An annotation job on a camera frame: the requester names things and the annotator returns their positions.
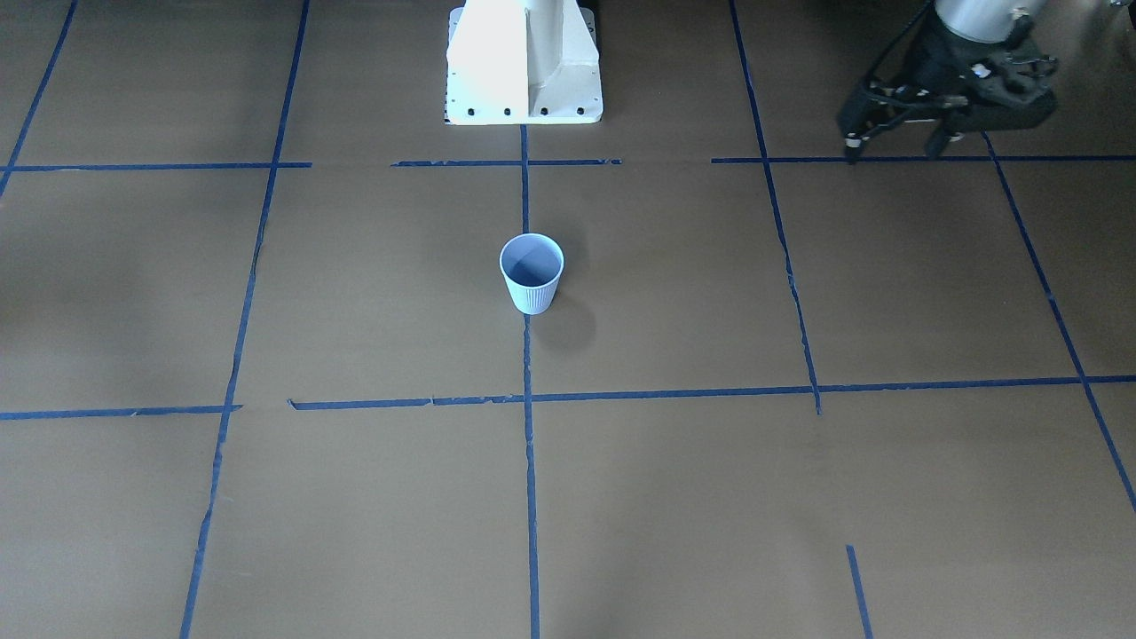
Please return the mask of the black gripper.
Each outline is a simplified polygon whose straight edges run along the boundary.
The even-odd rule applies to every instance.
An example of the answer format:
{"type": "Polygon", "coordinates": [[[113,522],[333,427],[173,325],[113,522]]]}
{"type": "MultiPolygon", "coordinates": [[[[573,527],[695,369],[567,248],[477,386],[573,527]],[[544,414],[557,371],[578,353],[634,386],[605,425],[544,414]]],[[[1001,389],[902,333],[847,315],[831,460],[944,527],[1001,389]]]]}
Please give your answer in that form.
{"type": "MultiPolygon", "coordinates": [[[[974,75],[971,66],[985,58],[985,43],[952,32],[939,18],[924,18],[904,53],[896,85],[863,80],[841,106],[837,126],[844,141],[844,161],[860,161],[874,138],[892,132],[910,117],[977,121],[982,105],[967,77],[974,75]],[[936,96],[962,96],[968,106],[949,113],[917,113],[917,103],[936,96]]],[[[964,135],[964,130],[939,121],[925,142],[925,157],[937,161],[964,135]]]]}

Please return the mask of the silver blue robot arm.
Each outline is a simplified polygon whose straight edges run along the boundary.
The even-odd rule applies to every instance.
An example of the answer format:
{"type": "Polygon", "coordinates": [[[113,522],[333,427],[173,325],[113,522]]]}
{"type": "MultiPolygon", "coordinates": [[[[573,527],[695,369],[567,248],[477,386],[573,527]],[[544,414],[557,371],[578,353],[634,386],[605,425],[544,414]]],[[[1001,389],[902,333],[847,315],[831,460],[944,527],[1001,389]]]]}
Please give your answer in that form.
{"type": "Polygon", "coordinates": [[[1037,127],[1055,113],[1058,63],[1033,41],[1043,1],[925,1],[837,114],[844,161],[907,122],[932,122],[928,159],[974,132],[1037,127]]]}

